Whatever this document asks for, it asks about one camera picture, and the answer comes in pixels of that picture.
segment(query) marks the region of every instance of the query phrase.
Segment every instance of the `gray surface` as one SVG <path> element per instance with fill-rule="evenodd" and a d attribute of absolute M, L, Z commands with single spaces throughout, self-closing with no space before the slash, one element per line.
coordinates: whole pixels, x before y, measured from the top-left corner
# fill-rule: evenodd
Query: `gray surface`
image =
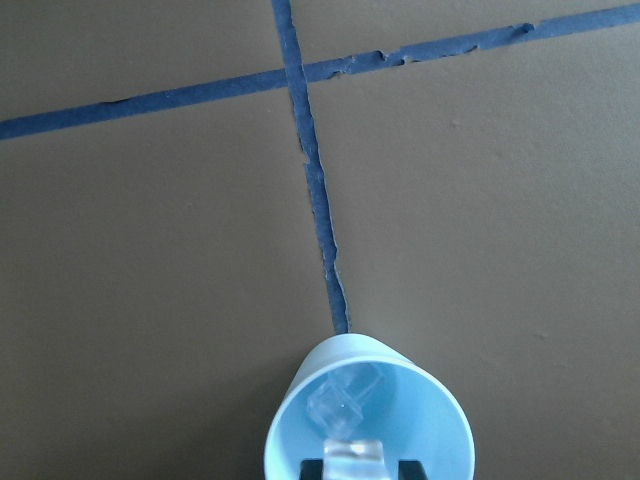
<path fill-rule="evenodd" d="M 292 0 L 305 62 L 627 5 L 625 0 Z"/>
<path fill-rule="evenodd" d="M 0 158 L 0 478 L 261 478 L 332 334 L 286 91 Z"/>
<path fill-rule="evenodd" d="M 478 480 L 640 476 L 639 38 L 311 86 L 354 330 L 451 388 Z"/>
<path fill-rule="evenodd" d="M 0 2 L 0 119 L 282 68 L 271 2 Z"/>

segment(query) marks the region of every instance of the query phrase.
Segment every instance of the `cup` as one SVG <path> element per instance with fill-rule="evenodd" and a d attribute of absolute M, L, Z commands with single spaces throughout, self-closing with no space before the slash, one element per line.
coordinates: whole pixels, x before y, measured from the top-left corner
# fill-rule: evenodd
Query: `cup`
<path fill-rule="evenodd" d="M 323 457 L 325 433 L 307 412 L 307 401 L 335 369 L 373 363 L 384 381 L 363 409 L 354 439 L 380 440 L 385 464 L 398 478 L 400 460 L 418 460 L 429 480 L 471 480 L 473 437 L 462 408 L 429 373 L 378 340 L 336 335 L 302 362 L 276 412 L 264 451 L 266 480 L 298 480 L 303 460 Z"/>

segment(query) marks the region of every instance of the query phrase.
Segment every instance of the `translucent plastic piece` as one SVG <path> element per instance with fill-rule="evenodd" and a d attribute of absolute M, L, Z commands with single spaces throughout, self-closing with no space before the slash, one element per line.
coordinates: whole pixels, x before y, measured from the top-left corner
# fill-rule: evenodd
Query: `translucent plastic piece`
<path fill-rule="evenodd" d="M 362 407 L 383 376 L 373 363 L 332 370 L 309 395 L 307 413 L 329 438 L 344 440 L 364 421 Z"/>
<path fill-rule="evenodd" d="M 391 480 L 378 440 L 325 440 L 322 480 Z"/>

